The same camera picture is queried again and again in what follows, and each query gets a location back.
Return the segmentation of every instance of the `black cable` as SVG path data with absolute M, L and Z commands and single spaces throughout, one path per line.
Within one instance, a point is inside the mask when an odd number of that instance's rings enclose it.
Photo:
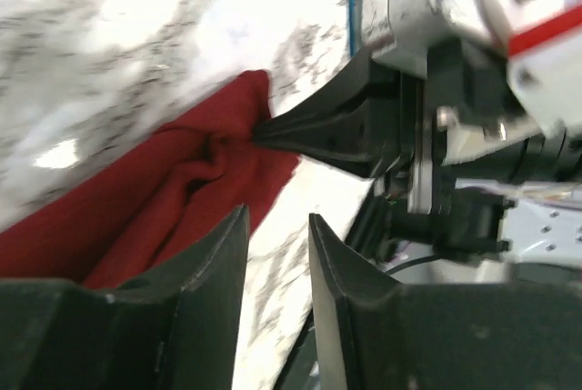
M 408 261 L 405 261 L 404 263 L 401 263 L 395 267 L 392 267 L 391 269 L 386 270 L 385 274 L 386 275 L 393 275 L 393 274 L 400 272 L 401 270 L 408 269 L 409 267 L 413 267 L 415 265 L 423 265 L 424 263 L 430 263 L 432 261 L 440 260 L 441 258 L 442 258 L 441 255 L 422 256 L 420 258 L 415 258 L 414 260 L 408 260 Z

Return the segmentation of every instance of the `folded cloth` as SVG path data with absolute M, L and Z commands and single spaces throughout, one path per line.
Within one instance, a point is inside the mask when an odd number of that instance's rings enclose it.
M 254 230 L 297 164 L 251 143 L 270 117 L 264 71 L 232 83 L 0 234 L 0 276 L 115 287 L 207 234 L 236 205 Z

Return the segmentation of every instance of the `marble countertop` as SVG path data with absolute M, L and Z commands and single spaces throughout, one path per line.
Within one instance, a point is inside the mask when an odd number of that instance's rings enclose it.
M 280 114 L 346 62 L 346 0 L 0 0 L 0 230 L 246 69 Z M 233 388 L 269 389 L 310 303 L 307 215 L 368 183 L 303 160 L 251 239 Z

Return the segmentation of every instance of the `wire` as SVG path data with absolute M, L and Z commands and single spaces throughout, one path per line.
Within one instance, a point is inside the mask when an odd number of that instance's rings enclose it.
M 408 269 L 410 267 L 414 267 L 415 265 L 423 265 L 424 263 L 431 263 L 433 261 L 440 260 L 442 258 L 441 255 L 428 255 L 422 256 L 420 258 L 415 258 L 414 260 L 408 260 L 404 263 L 401 263 L 391 269 L 385 271 L 386 275 L 394 275 L 400 272 L 401 270 Z
M 356 54 L 356 0 L 347 0 L 347 33 L 349 56 Z

